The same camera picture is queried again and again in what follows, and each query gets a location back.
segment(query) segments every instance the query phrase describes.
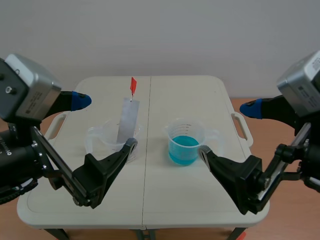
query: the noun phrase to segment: cup handle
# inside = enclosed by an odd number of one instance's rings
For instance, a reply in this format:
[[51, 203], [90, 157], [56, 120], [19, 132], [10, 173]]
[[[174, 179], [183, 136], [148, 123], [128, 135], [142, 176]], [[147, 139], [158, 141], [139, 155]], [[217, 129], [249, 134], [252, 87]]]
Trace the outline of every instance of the cup handle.
[[97, 126], [97, 127], [91, 127], [88, 129], [84, 139], [86, 154], [91, 154], [94, 151], [93, 140], [94, 138], [100, 139], [102, 134], [102, 128], [103, 128], [102, 126]]
[[206, 139], [216, 140], [218, 145], [217, 145], [217, 151], [215, 152], [215, 154], [219, 157], [222, 157], [225, 153], [225, 140], [224, 140], [224, 138], [222, 137], [220, 132], [216, 129], [207, 130], [206, 133], [207, 133]]

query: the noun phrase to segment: table leg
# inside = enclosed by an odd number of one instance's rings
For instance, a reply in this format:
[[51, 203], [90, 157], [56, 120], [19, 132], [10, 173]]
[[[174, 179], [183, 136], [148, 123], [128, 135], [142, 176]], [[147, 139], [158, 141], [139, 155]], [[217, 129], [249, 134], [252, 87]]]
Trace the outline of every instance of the table leg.
[[65, 230], [58, 228], [45, 229], [48, 233], [54, 236], [57, 240], [69, 240]]
[[246, 227], [236, 227], [226, 240], [237, 240], [237, 238], [246, 230]]
[[149, 231], [149, 239], [150, 240], [156, 240], [156, 230], [155, 229], [150, 229]]
[[156, 230], [155, 229], [147, 229], [147, 230], [140, 230], [135, 229], [134, 230], [136, 237], [138, 240], [156, 240]]

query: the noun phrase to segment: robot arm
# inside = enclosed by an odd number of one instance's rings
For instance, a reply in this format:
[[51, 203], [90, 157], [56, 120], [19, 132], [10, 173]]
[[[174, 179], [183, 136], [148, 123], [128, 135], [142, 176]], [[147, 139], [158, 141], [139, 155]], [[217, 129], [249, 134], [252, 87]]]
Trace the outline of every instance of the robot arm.
[[102, 160], [87, 154], [84, 165], [72, 172], [39, 131], [44, 118], [90, 103], [87, 95], [61, 91], [56, 78], [28, 58], [11, 54], [0, 59], [0, 118], [9, 126], [0, 132], [0, 204], [32, 190], [41, 177], [55, 190], [66, 188], [76, 205], [94, 209], [101, 204], [137, 141], [130, 138]]
[[[280, 144], [265, 172], [253, 155], [243, 162], [219, 157], [207, 146], [199, 156], [242, 214], [256, 214], [267, 204], [281, 181], [303, 180], [320, 192], [320, 51], [291, 66], [278, 80], [282, 95], [243, 104], [240, 111], [250, 118], [273, 119], [295, 129], [291, 145]], [[300, 161], [296, 172], [285, 172]]]

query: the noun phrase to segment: screw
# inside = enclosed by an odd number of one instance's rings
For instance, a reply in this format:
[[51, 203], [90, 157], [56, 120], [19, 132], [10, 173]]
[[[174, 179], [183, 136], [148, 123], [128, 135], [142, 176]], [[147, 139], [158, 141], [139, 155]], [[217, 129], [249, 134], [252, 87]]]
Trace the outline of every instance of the screw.
[[267, 177], [264, 181], [264, 189], [267, 189], [267, 187], [269, 187], [271, 183], [271, 179], [269, 177]]
[[304, 146], [305, 148], [307, 148], [307, 147], [309, 146], [309, 139], [306, 139], [306, 140], [305, 140], [303, 146]]
[[31, 144], [31, 147], [33, 147], [33, 148], [38, 147], [38, 143], [36, 141], [33, 141], [33, 143]]
[[5, 93], [6, 94], [15, 94], [17, 91], [16, 91], [16, 89], [15, 88], [12, 88], [12, 87], [10, 87], [10, 86], [7, 86], [6, 88], [5, 88]]

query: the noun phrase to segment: clear plastic measuring cup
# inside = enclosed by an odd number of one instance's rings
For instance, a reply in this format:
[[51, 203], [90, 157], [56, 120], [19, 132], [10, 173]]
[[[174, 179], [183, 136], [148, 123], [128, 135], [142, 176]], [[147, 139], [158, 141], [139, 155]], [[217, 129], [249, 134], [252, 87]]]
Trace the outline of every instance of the clear plastic measuring cup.
[[164, 131], [168, 136], [169, 156], [177, 164], [192, 164], [198, 158], [198, 147], [207, 140], [215, 140], [216, 154], [223, 155], [224, 143], [219, 131], [205, 128], [200, 121], [178, 118], [166, 126]]
[[[94, 151], [94, 139], [99, 139], [105, 146], [106, 154], [111, 155], [122, 149], [125, 142], [117, 143], [119, 130], [119, 121], [110, 119], [102, 126], [91, 127], [88, 129], [84, 140], [84, 146], [87, 154], [92, 154]], [[134, 130], [133, 137], [139, 142], [139, 135], [143, 130], [142, 126], [137, 124]], [[136, 147], [129, 155], [127, 163], [133, 161], [138, 154], [138, 147]]]

